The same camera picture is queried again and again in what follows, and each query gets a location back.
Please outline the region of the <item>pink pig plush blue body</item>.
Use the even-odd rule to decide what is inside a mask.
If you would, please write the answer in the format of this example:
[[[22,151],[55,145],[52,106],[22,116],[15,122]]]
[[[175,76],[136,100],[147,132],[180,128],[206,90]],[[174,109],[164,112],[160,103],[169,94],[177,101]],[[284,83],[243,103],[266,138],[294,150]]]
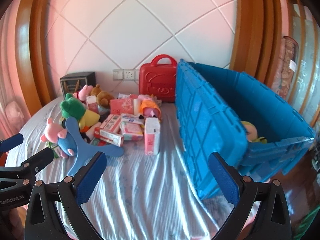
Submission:
[[[52,118],[47,119],[44,133],[40,136],[40,139],[42,142],[49,141],[57,144],[60,148],[60,152],[57,153],[59,157],[68,158],[77,154],[77,146],[71,134],[66,128],[53,122]]]

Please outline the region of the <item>red white medicine box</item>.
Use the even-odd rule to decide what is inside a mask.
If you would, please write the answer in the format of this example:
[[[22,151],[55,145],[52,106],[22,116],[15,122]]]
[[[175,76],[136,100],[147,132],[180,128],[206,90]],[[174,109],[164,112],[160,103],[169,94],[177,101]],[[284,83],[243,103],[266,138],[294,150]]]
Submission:
[[[100,127],[96,127],[94,129],[94,136],[97,139],[100,139],[112,145],[116,145],[118,147],[121,147],[124,142],[124,137],[122,135],[104,130]]]

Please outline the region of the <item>green medicine box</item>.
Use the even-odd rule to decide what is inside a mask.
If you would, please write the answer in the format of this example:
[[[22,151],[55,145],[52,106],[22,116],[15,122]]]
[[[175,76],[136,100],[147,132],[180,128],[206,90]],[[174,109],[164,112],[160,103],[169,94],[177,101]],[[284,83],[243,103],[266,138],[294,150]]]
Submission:
[[[54,152],[54,158],[60,158],[61,157],[61,148],[58,144],[53,142],[46,142],[46,147],[51,148]]]

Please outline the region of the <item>blue three-blade boomerang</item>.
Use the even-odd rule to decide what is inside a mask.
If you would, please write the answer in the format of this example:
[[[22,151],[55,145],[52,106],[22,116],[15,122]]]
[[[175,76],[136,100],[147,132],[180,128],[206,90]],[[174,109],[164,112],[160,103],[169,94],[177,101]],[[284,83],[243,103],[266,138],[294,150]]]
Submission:
[[[80,135],[78,122],[74,117],[67,118],[65,126],[77,146],[75,162],[68,171],[68,176],[74,176],[76,172],[85,165],[86,161],[93,158],[97,152],[102,152],[105,155],[112,157],[121,157],[124,154],[124,149],[116,145],[109,144],[104,146],[95,146],[85,142]]]

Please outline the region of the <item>green frog hat duck plush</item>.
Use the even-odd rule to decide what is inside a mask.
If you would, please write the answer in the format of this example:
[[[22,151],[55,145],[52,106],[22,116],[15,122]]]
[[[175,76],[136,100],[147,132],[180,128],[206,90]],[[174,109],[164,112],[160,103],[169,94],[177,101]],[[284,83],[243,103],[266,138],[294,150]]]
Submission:
[[[81,132],[86,132],[100,119],[100,115],[87,109],[84,104],[71,93],[67,93],[60,103],[61,113],[65,119],[76,118]]]

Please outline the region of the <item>black framed gift box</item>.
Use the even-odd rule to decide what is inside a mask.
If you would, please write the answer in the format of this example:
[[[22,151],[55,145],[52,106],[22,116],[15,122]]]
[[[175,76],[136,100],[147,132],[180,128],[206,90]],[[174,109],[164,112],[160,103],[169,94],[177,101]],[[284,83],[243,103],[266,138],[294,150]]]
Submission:
[[[96,84],[95,72],[70,73],[60,78],[63,97],[67,93],[78,92],[84,85],[94,87]]]

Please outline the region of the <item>pink pig plush red dress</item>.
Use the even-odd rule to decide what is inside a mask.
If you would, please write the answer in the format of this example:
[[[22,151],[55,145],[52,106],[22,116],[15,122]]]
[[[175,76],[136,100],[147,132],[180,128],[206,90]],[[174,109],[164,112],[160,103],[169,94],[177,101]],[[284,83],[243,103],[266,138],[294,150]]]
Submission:
[[[86,103],[86,99],[90,95],[92,89],[92,85],[84,85],[84,87],[82,87],[78,92],[73,93],[73,96],[79,99],[82,103]]]

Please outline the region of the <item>pink carton box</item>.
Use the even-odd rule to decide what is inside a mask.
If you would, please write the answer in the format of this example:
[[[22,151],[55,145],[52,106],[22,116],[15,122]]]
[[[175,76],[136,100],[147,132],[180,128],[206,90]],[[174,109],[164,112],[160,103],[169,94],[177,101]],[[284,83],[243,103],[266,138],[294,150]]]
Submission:
[[[99,113],[99,109],[98,109],[98,103],[97,103],[97,97],[95,95],[90,95],[86,98],[86,104],[87,104],[87,108],[90,111],[93,111],[95,113]]]

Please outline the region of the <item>yellow plush inside crate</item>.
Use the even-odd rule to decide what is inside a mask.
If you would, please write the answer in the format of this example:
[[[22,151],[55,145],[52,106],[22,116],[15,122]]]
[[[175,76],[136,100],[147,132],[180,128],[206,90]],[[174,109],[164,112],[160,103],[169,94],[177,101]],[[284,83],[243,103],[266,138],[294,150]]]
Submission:
[[[249,142],[252,142],[252,143],[259,142],[262,144],[267,143],[267,140],[265,137],[258,137],[257,129],[252,123],[247,121],[242,121],[241,123],[246,130],[246,137]]]

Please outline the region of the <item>pink white tissue pack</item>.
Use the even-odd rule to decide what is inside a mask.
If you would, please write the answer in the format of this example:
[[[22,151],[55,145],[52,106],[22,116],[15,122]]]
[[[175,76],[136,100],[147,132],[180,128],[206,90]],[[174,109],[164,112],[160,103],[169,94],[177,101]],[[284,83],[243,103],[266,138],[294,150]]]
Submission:
[[[110,114],[99,128],[108,132],[118,133],[120,131],[120,122],[121,117],[119,115]]]

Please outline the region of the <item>brown bear plush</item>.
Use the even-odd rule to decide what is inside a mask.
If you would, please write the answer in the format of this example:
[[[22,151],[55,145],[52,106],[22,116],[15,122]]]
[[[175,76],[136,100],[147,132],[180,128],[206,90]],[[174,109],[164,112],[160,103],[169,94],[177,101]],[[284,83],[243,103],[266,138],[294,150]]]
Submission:
[[[100,107],[108,108],[110,107],[111,100],[114,99],[114,96],[100,88],[100,85],[95,85],[95,87],[91,90],[90,96],[96,96],[97,103]]]

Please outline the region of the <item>pink striped tissue pack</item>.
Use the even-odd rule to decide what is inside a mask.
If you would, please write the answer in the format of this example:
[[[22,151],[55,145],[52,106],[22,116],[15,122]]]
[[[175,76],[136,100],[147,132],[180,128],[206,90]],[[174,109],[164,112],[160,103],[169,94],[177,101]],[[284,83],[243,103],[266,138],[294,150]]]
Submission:
[[[143,139],[143,131],[139,124],[122,121],[120,123],[120,130],[126,141],[139,141]]]

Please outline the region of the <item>pink floral tissue pack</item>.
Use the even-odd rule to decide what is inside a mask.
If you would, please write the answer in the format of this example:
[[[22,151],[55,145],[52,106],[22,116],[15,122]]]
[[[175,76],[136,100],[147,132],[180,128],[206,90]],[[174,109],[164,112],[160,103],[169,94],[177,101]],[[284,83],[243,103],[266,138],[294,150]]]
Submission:
[[[110,111],[111,114],[121,115],[125,114],[133,114],[133,100],[131,98],[123,98],[123,99],[112,99],[110,101]]]

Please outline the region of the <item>white blue wipes packet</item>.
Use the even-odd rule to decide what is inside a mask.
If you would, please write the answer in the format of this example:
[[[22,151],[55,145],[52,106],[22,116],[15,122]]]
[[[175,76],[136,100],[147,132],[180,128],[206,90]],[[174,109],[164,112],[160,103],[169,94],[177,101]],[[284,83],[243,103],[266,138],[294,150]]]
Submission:
[[[122,122],[128,122],[128,123],[138,124],[138,125],[143,125],[145,122],[144,116],[142,115],[121,113],[120,118]]]

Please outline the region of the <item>blue plastic storage crate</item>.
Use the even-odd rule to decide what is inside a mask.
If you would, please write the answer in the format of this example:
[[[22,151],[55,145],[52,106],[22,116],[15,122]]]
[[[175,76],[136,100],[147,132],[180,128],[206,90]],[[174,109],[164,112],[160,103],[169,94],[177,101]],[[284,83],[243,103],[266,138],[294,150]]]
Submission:
[[[287,174],[312,145],[315,132],[279,95],[246,73],[181,60],[176,99],[183,160],[200,199],[218,185],[208,167],[217,152],[243,176],[267,181]],[[252,123],[266,144],[249,142],[242,121]]]

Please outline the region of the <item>white paper roll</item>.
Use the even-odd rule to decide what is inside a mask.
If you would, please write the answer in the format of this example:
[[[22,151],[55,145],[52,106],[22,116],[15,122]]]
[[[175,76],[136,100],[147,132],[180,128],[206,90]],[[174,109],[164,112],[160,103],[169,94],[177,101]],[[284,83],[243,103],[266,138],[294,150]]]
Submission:
[[[140,115],[141,101],[139,98],[133,99],[133,114]]]

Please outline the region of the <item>standing pink tissue pack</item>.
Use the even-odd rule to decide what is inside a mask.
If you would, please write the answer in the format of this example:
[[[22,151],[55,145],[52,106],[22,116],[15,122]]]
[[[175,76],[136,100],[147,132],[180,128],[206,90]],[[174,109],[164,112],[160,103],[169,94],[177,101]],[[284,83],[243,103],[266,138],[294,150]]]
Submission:
[[[144,125],[144,144],[146,155],[159,154],[161,125],[158,118],[146,118]]]

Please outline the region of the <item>pig plush orange dress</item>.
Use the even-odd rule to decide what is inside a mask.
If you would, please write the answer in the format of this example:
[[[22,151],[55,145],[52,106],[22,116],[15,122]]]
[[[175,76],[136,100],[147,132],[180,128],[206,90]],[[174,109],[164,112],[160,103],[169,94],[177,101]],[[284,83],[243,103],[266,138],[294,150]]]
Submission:
[[[157,102],[153,99],[153,97],[149,95],[140,94],[138,96],[140,100],[140,108],[139,112],[145,117],[156,117],[158,119],[161,118],[161,109]]]

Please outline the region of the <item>red toy suitcase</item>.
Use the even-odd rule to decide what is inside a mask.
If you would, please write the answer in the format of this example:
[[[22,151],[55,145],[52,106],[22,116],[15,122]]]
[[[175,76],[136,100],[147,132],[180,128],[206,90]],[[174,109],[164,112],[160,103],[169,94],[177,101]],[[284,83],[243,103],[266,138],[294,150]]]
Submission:
[[[139,70],[139,94],[153,95],[163,102],[175,102],[177,61],[167,55],[157,55]]]

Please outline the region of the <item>white wall socket panel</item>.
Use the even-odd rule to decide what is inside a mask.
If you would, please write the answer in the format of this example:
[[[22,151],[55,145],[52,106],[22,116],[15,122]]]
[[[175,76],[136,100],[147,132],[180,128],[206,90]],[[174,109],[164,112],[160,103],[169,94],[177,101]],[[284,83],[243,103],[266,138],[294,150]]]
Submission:
[[[114,69],[112,70],[114,81],[138,81],[138,69]]]

